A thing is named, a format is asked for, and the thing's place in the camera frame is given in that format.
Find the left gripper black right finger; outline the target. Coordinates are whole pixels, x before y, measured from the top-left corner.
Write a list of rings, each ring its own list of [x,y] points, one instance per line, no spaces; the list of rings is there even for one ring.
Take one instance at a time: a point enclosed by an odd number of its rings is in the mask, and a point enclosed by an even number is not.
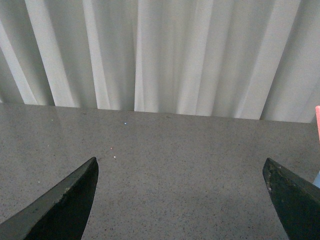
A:
[[[320,238],[320,189],[267,158],[263,178],[278,218],[290,240]]]

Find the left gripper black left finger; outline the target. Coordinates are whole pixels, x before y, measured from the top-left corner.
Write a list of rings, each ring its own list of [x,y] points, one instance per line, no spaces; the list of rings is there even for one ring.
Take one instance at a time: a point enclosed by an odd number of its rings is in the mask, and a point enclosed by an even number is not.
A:
[[[2,240],[80,240],[90,215],[99,165],[92,157],[0,225]]]

